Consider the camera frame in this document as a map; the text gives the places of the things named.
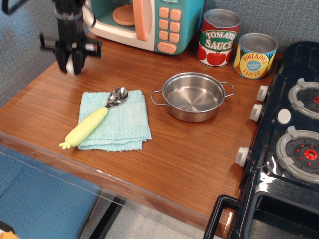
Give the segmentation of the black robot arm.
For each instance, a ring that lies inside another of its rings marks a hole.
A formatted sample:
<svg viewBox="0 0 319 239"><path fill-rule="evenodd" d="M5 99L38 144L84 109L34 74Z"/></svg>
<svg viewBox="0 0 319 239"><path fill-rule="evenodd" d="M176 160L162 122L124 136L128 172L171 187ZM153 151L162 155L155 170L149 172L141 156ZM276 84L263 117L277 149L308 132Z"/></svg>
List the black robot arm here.
<svg viewBox="0 0 319 239"><path fill-rule="evenodd" d="M58 32L40 34L40 47L53 50L60 70L78 75L87 56L101 57L102 42L84 33L84 0L56 0Z"/></svg>

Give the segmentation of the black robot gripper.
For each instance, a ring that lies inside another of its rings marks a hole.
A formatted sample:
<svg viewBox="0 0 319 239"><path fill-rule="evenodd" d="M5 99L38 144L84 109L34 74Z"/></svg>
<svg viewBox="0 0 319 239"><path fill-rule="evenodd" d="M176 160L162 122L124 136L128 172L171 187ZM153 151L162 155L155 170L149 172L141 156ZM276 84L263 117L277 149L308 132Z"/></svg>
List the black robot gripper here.
<svg viewBox="0 0 319 239"><path fill-rule="evenodd" d="M42 49L55 49L56 61L60 70L67 73L66 66L70 52L72 53L74 74L81 73L86 55L101 57L102 42L89 38L84 33L83 16L81 13L57 13L57 32L40 34L40 47Z"/></svg>

